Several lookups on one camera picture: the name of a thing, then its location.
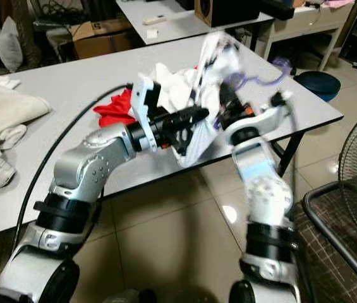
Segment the purple plastic clothes hanger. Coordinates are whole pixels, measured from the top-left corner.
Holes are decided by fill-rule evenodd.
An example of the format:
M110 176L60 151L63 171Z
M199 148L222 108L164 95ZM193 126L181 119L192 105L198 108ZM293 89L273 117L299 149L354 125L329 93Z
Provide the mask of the purple plastic clothes hanger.
M226 83L230 84L234 90L242 89L242 87L250 83L255 83L259 86L274 86L282 83L291 74L291 61L285 57L278 57L271 63L281 71L280 75L274 79L261 79L259 76L248 76L246 72L236 72L226 78Z

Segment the white T-shirt black print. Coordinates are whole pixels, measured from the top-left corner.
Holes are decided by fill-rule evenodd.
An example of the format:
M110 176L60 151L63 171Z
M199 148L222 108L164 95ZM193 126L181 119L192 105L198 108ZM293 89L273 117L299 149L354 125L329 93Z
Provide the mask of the white T-shirt black print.
M150 79L161 85L157 105L168 113L195 105L208 110L208 116L191 127L186 152L174 152L182 167L195 165L221 131L215 125L221 113L221 83L242 70L239 58L239 44L224 32L213 32L205 37L195 68L172 72L158 62L149 73Z

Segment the red garment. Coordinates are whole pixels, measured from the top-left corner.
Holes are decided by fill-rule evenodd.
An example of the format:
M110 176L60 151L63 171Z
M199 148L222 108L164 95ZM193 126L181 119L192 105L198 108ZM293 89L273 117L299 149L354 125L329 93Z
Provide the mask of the red garment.
M136 118L130 105L131 90L126 88L118 95L110 98L106 105L97 105L92 110L99 116L98 124L101 129L115 123L130 125L136 122Z

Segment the blue round stool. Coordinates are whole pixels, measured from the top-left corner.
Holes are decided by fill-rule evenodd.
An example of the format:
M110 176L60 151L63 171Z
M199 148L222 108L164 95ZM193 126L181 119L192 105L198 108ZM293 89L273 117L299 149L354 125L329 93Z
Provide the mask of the blue round stool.
M325 103L334 99L342 88L342 83L337 78L329 73L317 70L302 72L294 76L294 81L322 98Z

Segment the black wooden speaker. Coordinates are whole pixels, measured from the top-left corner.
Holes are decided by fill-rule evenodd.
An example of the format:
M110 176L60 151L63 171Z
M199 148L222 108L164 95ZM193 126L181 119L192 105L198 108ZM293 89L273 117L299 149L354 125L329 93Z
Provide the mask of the black wooden speaker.
M251 0L195 0L195 15L210 28L255 20L260 11Z

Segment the white remote control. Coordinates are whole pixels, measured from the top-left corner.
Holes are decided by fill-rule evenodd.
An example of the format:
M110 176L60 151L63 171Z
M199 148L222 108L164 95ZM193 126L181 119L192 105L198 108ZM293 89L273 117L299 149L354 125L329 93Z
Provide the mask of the white remote control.
M167 20L167 18L164 15L158 15L158 16L144 18L142 20L142 23L144 26L150 26L153 24L158 24L158 23L164 22L166 20Z

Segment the brown cardboard box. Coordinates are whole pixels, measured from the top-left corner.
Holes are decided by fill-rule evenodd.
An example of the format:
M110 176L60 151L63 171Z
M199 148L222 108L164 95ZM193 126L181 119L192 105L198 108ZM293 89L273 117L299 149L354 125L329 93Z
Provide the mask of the brown cardboard box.
M75 55L88 59L130 50L134 47L130 38L132 29L126 18L73 25L70 30Z

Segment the black oblong device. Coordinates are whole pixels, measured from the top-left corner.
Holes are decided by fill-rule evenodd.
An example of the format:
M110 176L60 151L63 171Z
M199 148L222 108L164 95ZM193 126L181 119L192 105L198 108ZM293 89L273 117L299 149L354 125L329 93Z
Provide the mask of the black oblong device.
M294 16L294 0L257 0L258 7L262 13L265 13L277 20L290 20Z

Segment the beige desk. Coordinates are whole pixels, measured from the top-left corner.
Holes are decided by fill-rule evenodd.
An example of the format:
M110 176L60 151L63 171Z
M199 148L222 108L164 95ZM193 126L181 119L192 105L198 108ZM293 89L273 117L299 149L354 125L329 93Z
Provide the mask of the beige desk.
M329 42L322 52L323 58L318 66L319 71L339 64L336 53L340 47L337 46L340 38L349 31L351 22L357 15L357 0L348 2L339 8L331 8L323 4L319 8L314 6L302 6L296 8L292 18L288 20L272 20L263 26L257 37L256 53L265 59L270 57L273 44L314 34L326 34Z

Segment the pink paper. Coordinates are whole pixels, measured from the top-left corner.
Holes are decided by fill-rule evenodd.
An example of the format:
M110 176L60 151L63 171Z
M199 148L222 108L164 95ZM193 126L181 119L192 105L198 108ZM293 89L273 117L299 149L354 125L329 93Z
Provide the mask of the pink paper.
M343 6L351 5L355 0L324 0L322 6L325 8L343 8Z

